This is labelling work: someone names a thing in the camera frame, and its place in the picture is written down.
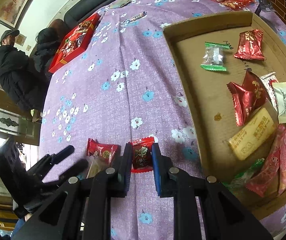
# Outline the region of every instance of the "white candy wrapper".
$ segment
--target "white candy wrapper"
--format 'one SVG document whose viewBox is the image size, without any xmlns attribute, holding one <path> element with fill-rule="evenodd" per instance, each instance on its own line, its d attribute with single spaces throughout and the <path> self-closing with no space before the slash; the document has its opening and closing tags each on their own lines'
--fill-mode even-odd
<svg viewBox="0 0 286 240">
<path fill-rule="evenodd" d="M 272 103 L 275 111 L 278 112 L 278 101 L 277 101 L 277 97 L 275 96 L 275 92 L 274 92 L 273 87 L 272 87 L 273 82 L 278 82 L 278 80 L 275 76 L 275 72 L 271 72 L 267 75 L 261 76 L 260 80 L 261 80 L 262 84 L 264 85 L 265 90 L 268 92 L 268 95 L 271 99 L 271 103 Z"/>
<path fill-rule="evenodd" d="M 278 101 L 279 123 L 286 123 L 286 82 L 273 82 L 272 87 Z"/>
</svg>

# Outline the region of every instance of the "brown stain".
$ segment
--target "brown stain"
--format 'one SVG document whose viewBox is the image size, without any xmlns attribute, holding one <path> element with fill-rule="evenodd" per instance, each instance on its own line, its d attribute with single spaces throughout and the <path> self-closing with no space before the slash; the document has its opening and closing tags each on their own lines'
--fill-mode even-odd
<svg viewBox="0 0 286 240">
<path fill-rule="evenodd" d="M 214 121 L 220 121 L 222 119 L 222 116 L 220 113 L 217 113 L 215 116 L 214 116 Z"/>
</svg>

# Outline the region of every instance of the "tablecloth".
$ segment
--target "tablecloth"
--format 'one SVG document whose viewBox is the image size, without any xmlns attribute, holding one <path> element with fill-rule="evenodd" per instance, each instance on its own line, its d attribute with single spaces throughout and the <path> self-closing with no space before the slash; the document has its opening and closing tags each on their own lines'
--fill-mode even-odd
<svg viewBox="0 0 286 240">
<path fill-rule="evenodd" d="M 257 4 L 244 10 L 255 11 Z M 43 111 L 40 157 L 72 144 L 75 153 L 44 181 L 86 154 L 88 138 L 125 144 L 153 136 L 163 155 L 201 177 L 195 130 L 182 84 L 163 37 L 174 22 L 228 8 L 211 0 L 132 0 L 106 12 L 84 54 L 53 74 Z M 133 23 L 121 22 L 146 11 Z M 273 12 L 261 13 L 286 44 L 286 26 Z M 112 199 L 113 239 L 173 239 L 173 200 L 159 198 L 152 172 L 131 175 L 128 195 Z M 273 236 L 286 228 L 286 205 L 261 220 Z"/>
</svg>

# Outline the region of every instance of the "person in black jacket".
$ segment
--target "person in black jacket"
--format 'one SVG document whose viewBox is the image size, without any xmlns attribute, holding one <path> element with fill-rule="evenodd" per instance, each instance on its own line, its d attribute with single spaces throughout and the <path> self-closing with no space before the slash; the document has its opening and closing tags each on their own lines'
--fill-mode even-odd
<svg viewBox="0 0 286 240">
<path fill-rule="evenodd" d="M 52 27 L 41 30 L 36 37 L 36 42 L 37 51 L 33 55 L 35 69 L 50 80 L 52 73 L 48 69 L 61 42 L 56 30 Z"/>
<path fill-rule="evenodd" d="M 23 111 L 43 111 L 48 83 L 32 72 L 33 60 L 14 48 L 15 37 L 19 33 L 19 30 L 7 30 L 1 37 L 0 84 Z"/>
</svg>

